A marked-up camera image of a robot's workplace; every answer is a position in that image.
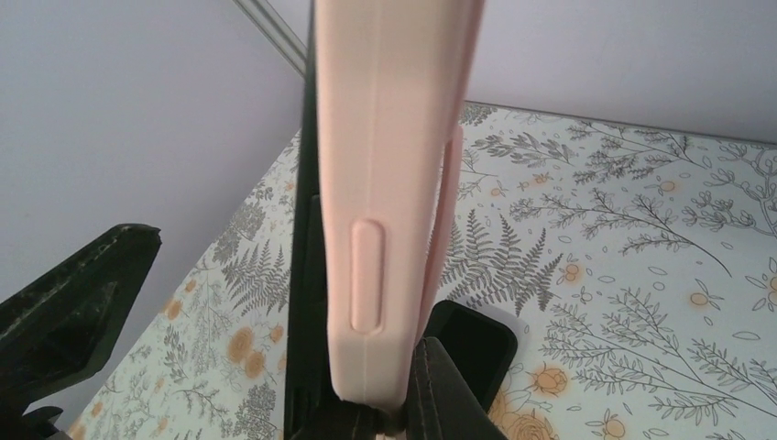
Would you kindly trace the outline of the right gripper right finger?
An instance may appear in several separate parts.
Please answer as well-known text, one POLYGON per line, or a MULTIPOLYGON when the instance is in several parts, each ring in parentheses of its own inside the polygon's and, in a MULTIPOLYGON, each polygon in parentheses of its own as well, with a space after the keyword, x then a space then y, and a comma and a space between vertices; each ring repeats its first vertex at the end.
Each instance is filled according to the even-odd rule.
POLYGON ((504 437, 488 418, 442 343, 434 337, 424 337, 413 352, 408 438, 496 440, 504 437))

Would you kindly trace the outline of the pink phone case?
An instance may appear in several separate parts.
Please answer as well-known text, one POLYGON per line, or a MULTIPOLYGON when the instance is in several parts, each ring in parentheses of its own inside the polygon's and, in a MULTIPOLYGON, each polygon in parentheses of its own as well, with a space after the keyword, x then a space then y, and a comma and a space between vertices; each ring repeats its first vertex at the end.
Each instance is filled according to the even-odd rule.
POLYGON ((443 271, 480 1, 317 1, 316 110, 336 395, 397 413, 443 271))

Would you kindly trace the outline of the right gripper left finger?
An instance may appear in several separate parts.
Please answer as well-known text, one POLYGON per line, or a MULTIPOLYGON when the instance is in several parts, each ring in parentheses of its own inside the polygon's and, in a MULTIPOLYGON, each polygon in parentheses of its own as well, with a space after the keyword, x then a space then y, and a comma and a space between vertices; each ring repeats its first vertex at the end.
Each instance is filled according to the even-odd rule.
POLYGON ((1 304, 1 436, 65 439, 63 410, 29 405, 101 371, 161 246, 115 225, 1 304))

